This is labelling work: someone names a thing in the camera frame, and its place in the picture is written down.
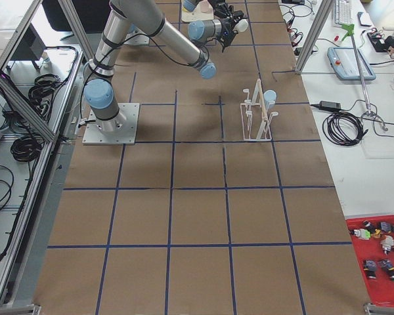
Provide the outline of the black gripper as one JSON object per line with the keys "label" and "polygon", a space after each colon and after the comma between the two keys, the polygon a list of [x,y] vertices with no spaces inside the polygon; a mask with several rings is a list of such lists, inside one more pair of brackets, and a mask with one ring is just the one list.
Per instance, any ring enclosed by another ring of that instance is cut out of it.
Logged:
{"label": "black gripper", "polygon": [[238,34],[234,27],[241,19],[245,18],[245,14],[242,11],[234,11],[217,12],[216,15],[218,17],[216,20],[216,40],[221,44],[222,52],[224,52]]}

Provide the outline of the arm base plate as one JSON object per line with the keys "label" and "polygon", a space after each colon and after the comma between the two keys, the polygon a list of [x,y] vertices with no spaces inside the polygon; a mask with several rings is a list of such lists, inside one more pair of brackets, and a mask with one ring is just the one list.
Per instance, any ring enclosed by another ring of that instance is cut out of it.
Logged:
{"label": "arm base plate", "polygon": [[134,145],[139,119],[139,103],[119,103],[119,113],[111,120],[96,118],[91,110],[82,143],[84,145]]}
{"label": "arm base plate", "polygon": [[136,25],[131,24],[127,31],[125,39],[123,40],[123,44],[130,46],[148,46],[149,41],[149,38],[146,36],[145,33],[142,32],[141,29],[136,27]]}

